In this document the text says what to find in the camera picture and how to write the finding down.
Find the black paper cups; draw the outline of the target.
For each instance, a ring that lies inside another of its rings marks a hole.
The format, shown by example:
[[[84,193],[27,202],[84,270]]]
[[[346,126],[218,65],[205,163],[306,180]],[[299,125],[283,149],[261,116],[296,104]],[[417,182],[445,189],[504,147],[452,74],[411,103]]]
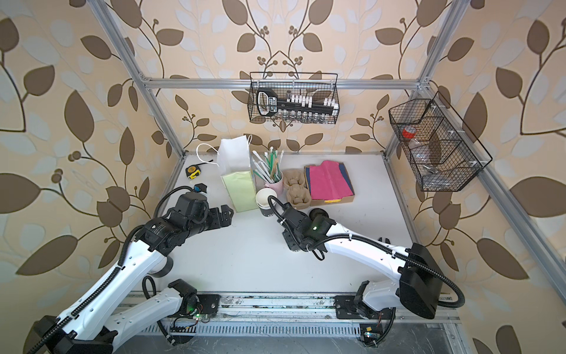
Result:
[[[259,211],[265,217],[269,217],[274,214],[274,211],[271,209],[268,203],[268,199],[271,196],[277,197],[277,192],[271,188],[262,188],[256,194],[256,205],[258,206]]]

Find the black coffee cup lids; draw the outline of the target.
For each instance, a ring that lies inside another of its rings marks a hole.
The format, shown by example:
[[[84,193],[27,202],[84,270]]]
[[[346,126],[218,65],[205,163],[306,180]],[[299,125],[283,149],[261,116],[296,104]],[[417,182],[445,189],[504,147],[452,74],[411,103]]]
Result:
[[[311,219],[311,221],[325,220],[329,218],[329,214],[324,209],[313,208],[309,213],[309,218]]]

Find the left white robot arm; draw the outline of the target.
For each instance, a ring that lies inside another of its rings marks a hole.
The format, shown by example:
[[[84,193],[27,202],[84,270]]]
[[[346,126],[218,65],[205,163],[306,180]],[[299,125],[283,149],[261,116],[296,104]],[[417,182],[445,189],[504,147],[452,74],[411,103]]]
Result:
[[[224,204],[210,207],[207,197],[191,187],[180,193],[165,215],[155,214],[126,237],[118,261],[77,302],[58,316],[45,316],[29,332],[35,338],[27,353],[113,353],[128,339],[171,315],[200,314],[198,291],[183,280],[127,311],[114,311],[137,283],[153,283],[157,267],[172,264],[170,253],[202,232],[231,226],[234,210]]]

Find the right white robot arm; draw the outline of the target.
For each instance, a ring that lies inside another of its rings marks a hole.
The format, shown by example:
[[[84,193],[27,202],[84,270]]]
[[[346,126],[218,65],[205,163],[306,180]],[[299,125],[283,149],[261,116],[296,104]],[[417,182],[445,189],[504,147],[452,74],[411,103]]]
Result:
[[[395,246],[362,236],[315,208],[309,213],[271,197],[268,205],[283,228],[282,235],[293,252],[313,254],[323,261],[328,253],[362,263],[385,280],[366,280],[358,288],[349,310],[366,319],[403,307],[424,319],[434,319],[442,308],[461,308],[464,292],[444,275],[427,248]]]

